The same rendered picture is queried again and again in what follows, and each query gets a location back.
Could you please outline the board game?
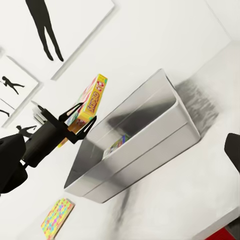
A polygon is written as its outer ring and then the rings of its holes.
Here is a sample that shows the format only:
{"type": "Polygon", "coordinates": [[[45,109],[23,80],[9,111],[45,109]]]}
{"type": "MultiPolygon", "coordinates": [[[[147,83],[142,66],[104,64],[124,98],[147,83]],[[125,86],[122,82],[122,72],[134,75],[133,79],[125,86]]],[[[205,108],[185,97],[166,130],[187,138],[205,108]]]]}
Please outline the board game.
{"type": "MultiPolygon", "coordinates": [[[[83,103],[83,105],[65,122],[68,125],[69,132],[72,131],[77,134],[96,116],[107,82],[108,78],[99,74],[74,103],[71,108],[79,103],[83,103]]],[[[65,138],[57,148],[61,148],[68,141],[65,138]]]]}
{"type": "Polygon", "coordinates": [[[111,153],[116,151],[118,148],[120,148],[124,143],[129,141],[129,137],[127,135],[124,135],[121,137],[118,141],[116,141],[113,145],[111,145],[109,148],[107,148],[103,153],[103,158],[105,159],[107,156],[109,156],[111,153]]]}

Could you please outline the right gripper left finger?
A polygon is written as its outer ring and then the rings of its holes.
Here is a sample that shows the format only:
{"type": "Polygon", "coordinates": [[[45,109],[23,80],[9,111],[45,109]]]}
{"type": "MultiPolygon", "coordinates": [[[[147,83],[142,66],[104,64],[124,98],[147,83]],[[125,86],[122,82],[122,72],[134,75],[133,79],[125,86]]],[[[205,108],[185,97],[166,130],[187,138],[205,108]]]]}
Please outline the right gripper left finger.
{"type": "Polygon", "coordinates": [[[26,152],[21,133],[0,138],[0,193],[26,152]]]}

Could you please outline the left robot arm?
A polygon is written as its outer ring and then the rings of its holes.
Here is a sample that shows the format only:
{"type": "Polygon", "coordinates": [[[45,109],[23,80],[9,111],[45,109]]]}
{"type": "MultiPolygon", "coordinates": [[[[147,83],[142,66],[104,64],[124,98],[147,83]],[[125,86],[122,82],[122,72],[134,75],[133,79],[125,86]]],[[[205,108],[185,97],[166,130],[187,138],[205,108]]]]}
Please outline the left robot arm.
{"type": "Polygon", "coordinates": [[[33,118],[40,124],[40,128],[31,135],[25,142],[26,152],[11,175],[1,194],[7,194],[17,187],[21,186],[27,179],[26,168],[31,166],[36,168],[38,164],[48,156],[65,138],[72,144],[78,140],[84,140],[89,130],[97,120],[95,116],[78,133],[68,131],[68,125],[65,122],[81,107],[84,103],[80,102],[68,111],[64,112],[57,119],[48,109],[41,105],[32,109],[33,118]],[[22,163],[23,162],[23,163],[22,163]]]}

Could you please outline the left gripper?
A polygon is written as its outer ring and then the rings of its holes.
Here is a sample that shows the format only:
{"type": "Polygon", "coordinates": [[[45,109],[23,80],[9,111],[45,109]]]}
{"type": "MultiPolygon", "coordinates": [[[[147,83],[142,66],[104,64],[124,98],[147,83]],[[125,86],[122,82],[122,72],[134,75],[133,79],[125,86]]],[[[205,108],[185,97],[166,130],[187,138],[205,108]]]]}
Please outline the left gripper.
{"type": "Polygon", "coordinates": [[[40,105],[43,109],[41,115],[44,116],[47,121],[29,137],[30,143],[44,155],[49,155],[65,138],[74,145],[78,140],[84,140],[97,120],[97,116],[76,134],[72,131],[69,132],[68,125],[65,124],[69,117],[71,117],[71,115],[73,115],[83,104],[83,102],[80,102],[60,115],[58,119],[48,109],[40,105]]]}

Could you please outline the jigsaw puzzle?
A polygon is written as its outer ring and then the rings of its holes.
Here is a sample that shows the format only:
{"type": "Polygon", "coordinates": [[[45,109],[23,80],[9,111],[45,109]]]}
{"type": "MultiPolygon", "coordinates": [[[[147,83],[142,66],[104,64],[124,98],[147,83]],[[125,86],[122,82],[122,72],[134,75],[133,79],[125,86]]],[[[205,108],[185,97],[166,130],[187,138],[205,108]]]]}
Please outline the jigsaw puzzle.
{"type": "Polygon", "coordinates": [[[65,198],[63,198],[62,200],[58,200],[55,203],[55,205],[53,206],[53,208],[51,209],[51,211],[41,225],[41,228],[47,240],[53,240],[55,234],[57,233],[73,207],[74,205],[65,198]]]}

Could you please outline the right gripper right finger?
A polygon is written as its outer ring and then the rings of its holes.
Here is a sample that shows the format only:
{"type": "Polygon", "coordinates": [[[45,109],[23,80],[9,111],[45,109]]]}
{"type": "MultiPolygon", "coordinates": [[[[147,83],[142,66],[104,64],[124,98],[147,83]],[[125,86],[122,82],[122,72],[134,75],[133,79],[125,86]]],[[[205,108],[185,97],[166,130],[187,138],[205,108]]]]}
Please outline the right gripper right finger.
{"type": "Polygon", "coordinates": [[[224,151],[240,173],[240,135],[228,133],[225,140],[224,151]]]}

